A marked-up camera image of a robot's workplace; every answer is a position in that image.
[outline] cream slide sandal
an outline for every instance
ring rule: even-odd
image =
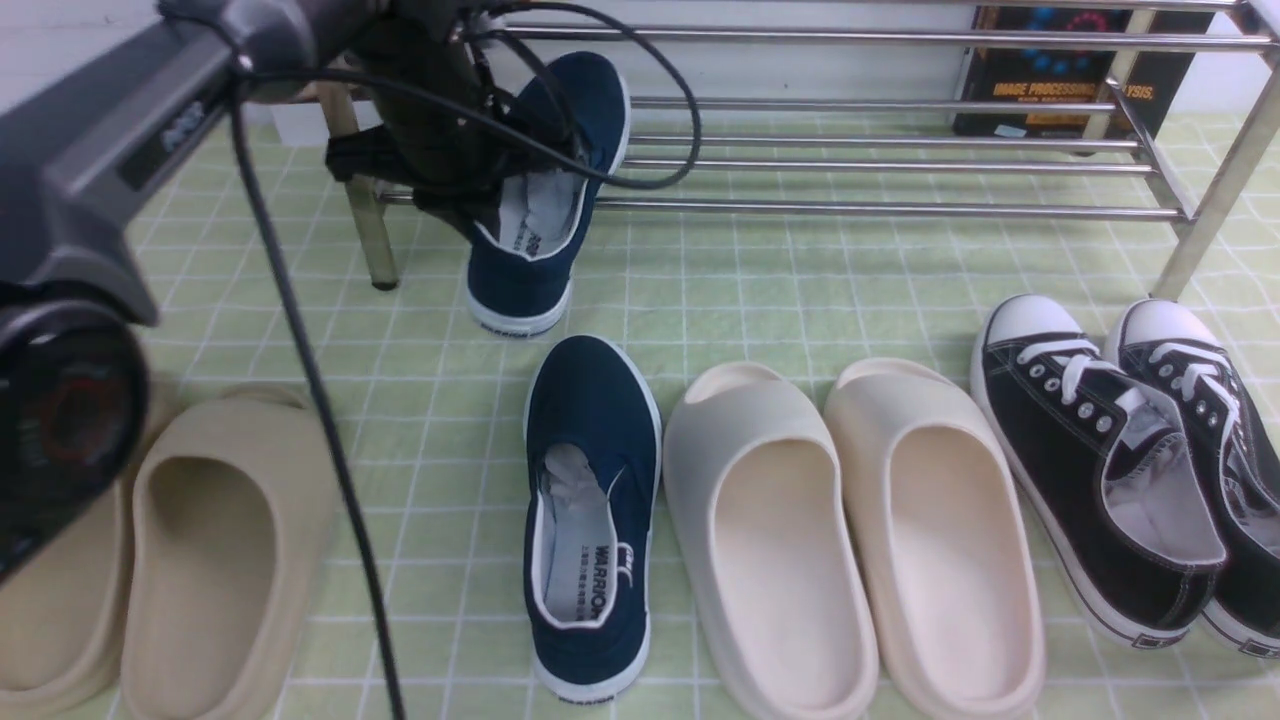
[[[170,378],[151,380],[147,421],[115,484],[0,592],[0,717],[49,717],[115,682],[133,573],[133,478],[178,414]]]
[[[307,400],[250,384],[183,413],[133,495],[120,689],[136,720],[257,720],[284,684],[338,505]]]
[[[712,657],[760,720],[859,717],[879,676],[870,610],[818,410],[755,363],[689,387],[663,484]]]
[[[1020,717],[1044,684],[1030,552],[973,400],[906,360],[863,360],[827,398],[890,676],[937,720]]]

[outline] green grid mat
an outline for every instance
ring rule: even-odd
[[[1239,122],[1175,119],[1165,127],[1161,143],[1194,190],[1212,177]],[[712,127],[940,129],[915,117]],[[762,154],[773,151],[707,152]],[[860,156],[973,158],[963,151]],[[413,719],[744,716],[700,638],[662,500],[653,544],[653,650],[639,683],[616,703],[577,708],[554,701],[532,678],[521,594],[527,502],[521,411],[534,369],[567,333],[621,342],[664,411],[700,372],[744,357],[776,368],[818,402],[836,373],[868,356],[909,357],[966,384],[974,334],[996,302],[1019,292],[1051,295],[1101,334],[1153,287],[1174,243],[1162,224],[602,211],[575,266],[570,313],[548,337],[515,342],[488,334],[467,314],[461,287],[467,250],[452,231],[411,209],[388,209],[403,282],[396,292],[378,292],[323,152],[282,147],[274,131],[257,128],[255,159],[340,413]],[[1016,176],[701,172],[671,192],[1152,204],[1138,179]],[[1226,341],[1280,438],[1277,197],[1280,154],[1271,152],[1183,300]],[[189,400],[247,378],[301,378],[250,218],[225,135],[218,133],[131,228],[164,307],[163,327],[146,332],[146,342],[159,369],[183,378]],[[340,525],[291,679],[269,717],[387,716],[361,571],[346,521]],[[1275,717],[1280,665],[1222,650],[1199,629],[1155,653],[1094,637],[1068,596],[1039,523],[1030,519],[1028,529],[1050,653],[1033,717]],[[73,716],[119,720],[128,712],[113,689]],[[887,678],[869,716],[920,717]]]

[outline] shoe rack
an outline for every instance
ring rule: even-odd
[[[972,0],[928,0],[920,4],[961,3]],[[970,202],[835,202],[796,200],[722,200],[689,197],[609,197],[600,196],[598,209],[677,213],[740,213],[773,215],[838,215],[838,217],[915,217],[915,218],[991,218],[991,219],[1055,219],[1167,223],[1178,245],[1165,265],[1156,287],[1156,297],[1175,300],[1187,287],[1206,250],[1221,229],[1236,199],[1253,174],[1267,146],[1280,128],[1280,12],[1265,3],[1248,0],[1001,0],[1002,6],[1052,6],[1062,9],[1132,10],[1124,33],[993,31],[964,32],[868,31],[842,27],[748,28],[731,26],[637,26],[636,29],[658,45],[676,42],[771,44],[771,45],[932,45],[993,49],[1043,50],[1106,50],[1115,51],[1106,82],[1092,102],[1037,104],[1043,113],[1089,115],[1084,136],[1073,140],[954,137],[954,136],[890,136],[860,137],[796,136],[796,135],[708,135],[705,147],[809,147],[809,149],[920,149],[970,150],[980,156],[992,151],[1037,151],[1064,154],[1111,152],[1128,155],[1128,161],[1092,163],[1071,160],[780,160],[780,159],[707,159],[699,168],[732,172],[819,172],[819,173],[969,173],[969,174],[1057,174],[1140,177],[1146,181],[1157,206],[1112,205],[1044,205],[1044,204],[970,204]],[[1161,12],[1194,12],[1226,14],[1242,36],[1157,35],[1149,33],[1152,18]],[[586,24],[518,24],[512,29],[527,41],[612,42],[621,40],[611,31]],[[1158,145],[1137,118],[1121,88],[1133,69],[1138,53],[1253,53],[1271,68],[1271,76],[1258,95],[1234,143],[1217,168],[1213,179],[1198,204],[1190,200],[1170,172]],[[319,91],[329,132],[343,136],[356,132],[356,117],[346,87],[324,83]],[[700,97],[704,110],[716,111],[785,111],[785,113],[951,113],[1019,114],[1025,104],[1001,101],[956,100],[749,100],[736,97]],[[632,97],[637,109],[681,110],[680,97]],[[1134,128],[1129,140],[1106,138],[1107,128],[1117,118]],[[662,169],[678,165],[669,156],[646,156],[646,147],[681,146],[684,135],[637,133],[631,137],[631,154],[625,168]],[[379,290],[392,290],[398,270],[383,223],[385,205],[411,205],[411,192],[385,187],[369,178],[347,183],[347,197],[357,233],[369,264],[372,283]]]

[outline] black canvas sneaker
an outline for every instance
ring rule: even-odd
[[[1185,637],[1226,564],[1178,406],[1100,356],[1047,297],[1006,300],[970,368],[1084,616],[1142,650]]]
[[[1106,355],[1181,413],[1230,552],[1204,609],[1210,629],[1245,655],[1280,659],[1280,460],[1235,365],[1196,315],[1167,300],[1130,306]]]

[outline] beige slide sandal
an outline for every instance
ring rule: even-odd
[[[1044,629],[1009,466],[973,400],[908,360],[863,360],[827,398],[881,655],[937,720],[1021,717]]]
[[[257,720],[284,684],[338,482],[307,400],[250,384],[187,410],[133,493],[120,689],[136,720]]]
[[[689,387],[663,484],[712,657],[760,720],[861,716],[879,661],[817,407],[755,363]]]
[[[151,380],[134,460],[0,592],[0,717],[49,717],[115,682],[133,573],[133,478],[178,414],[170,378]]]

